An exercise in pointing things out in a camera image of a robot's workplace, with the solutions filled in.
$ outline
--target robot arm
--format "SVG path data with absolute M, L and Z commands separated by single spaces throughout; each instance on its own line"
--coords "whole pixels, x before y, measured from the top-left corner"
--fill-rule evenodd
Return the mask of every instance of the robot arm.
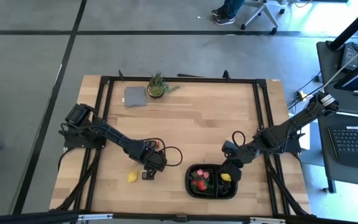
M 263 152 L 285 152 L 289 133 L 298 131 L 318 116 L 327 116 L 337 111 L 338 106 L 339 103 L 330 94 L 318 92 L 310 99 L 303 111 L 280 125 L 261 130 L 253 137 L 253 141 L 242 146 L 226 141 L 222 152 L 227 159 L 221 166 L 221 173 L 227 173 L 232 180 L 239 181 L 241 179 L 240 168 L 244 164 L 252 162 Z
M 89 116 L 93 112 L 94 119 L 92 122 Z M 124 152 L 136 162 L 144 165 L 147 170 L 143 173 L 143 179 L 153 179 L 156 170 L 163 171 L 167 165 L 164 150 L 156 151 L 152 146 L 146 144 L 145 141 L 133 140 L 120 133 L 115 128 L 104 122 L 94 109 L 85 104 L 76 104 L 74 108 L 67 115 L 66 125 L 69 130 L 62 131 L 61 134 L 66 138 L 67 133 L 74 132 L 75 137 L 86 139 L 87 141 L 99 141 L 101 138 L 106 138 L 118 146 L 122 147 Z

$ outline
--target red strawberry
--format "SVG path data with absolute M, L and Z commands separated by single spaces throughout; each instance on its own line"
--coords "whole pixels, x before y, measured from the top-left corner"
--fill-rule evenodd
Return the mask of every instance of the red strawberry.
M 198 182 L 198 188 L 199 188 L 200 190 L 206 190 L 206 185 L 205 185 L 205 182 L 204 182 L 203 180 L 200 180 L 200 181 Z

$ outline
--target lemon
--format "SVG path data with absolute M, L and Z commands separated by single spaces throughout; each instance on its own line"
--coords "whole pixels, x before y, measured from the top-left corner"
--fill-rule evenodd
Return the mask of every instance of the lemon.
M 221 177 L 225 181 L 231 181 L 231 177 L 229 174 L 221 174 Z
M 128 182 L 134 182 L 137 179 L 137 170 L 134 170 L 128 174 Z

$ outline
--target table leg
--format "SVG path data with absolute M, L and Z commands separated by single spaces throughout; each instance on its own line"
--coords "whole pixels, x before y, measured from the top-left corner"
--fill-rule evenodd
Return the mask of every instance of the table leg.
M 324 191 L 328 191 L 331 194 L 335 194 L 336 193 L 336 187 L 335 187 L 335 181 L 330 180 L 327 178 L 327 182 L 328 182 L 328 187 L 324 188 Z

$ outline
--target concrete floor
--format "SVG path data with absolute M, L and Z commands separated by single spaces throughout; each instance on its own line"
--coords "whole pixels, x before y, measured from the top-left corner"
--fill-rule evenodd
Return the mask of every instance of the concrete floor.
M 71 30 L 80 2 L 0 0 L 0 30 Z M 220 4 L 220 0 L 88 1 L 80 30 L 239 30 L 254 10 L 242 7 L 235 24 L 216 26 L 210 10 Z M 279 9 L 271 10 L 276 14 Z M 63 145 L 57 131 L 76 101 L 83 75 L 117 75 L 120 69 L 128 76 L 149 76 L 160 70 L 166 76 L 187 73 L 221 77 L 228 70 L 231 77 L 281 79 L 290 100 L 296 89 L 319 72 L 316 43 L 340 34 L 357 13 L 358 4 L 353 1 L 312 3 L 301 9 L 292 5 L 277 17 L 279 30 L 301 32 L 296 37 L 78 35 L 24 212 L 48 210 Z M 272 27 L 262 15 L 247 30 L 270 31 Z M 11 212 L 68 38 L 0 35 L 0 141 L 6 145 L 0 150 L 0 215 Z M 358 36 L 352 40 L 358 42 Z M 317 86 L 313 83 L 304 91 Z M 358 206 L 358 185 L 338 183 L 338 194 L 328 195 L 319 191 L 326 186 L 322 167 L 303 166 L 303 172 L 315 215 L 358 221 L 358 211 L 350 212 L 353 205 Z

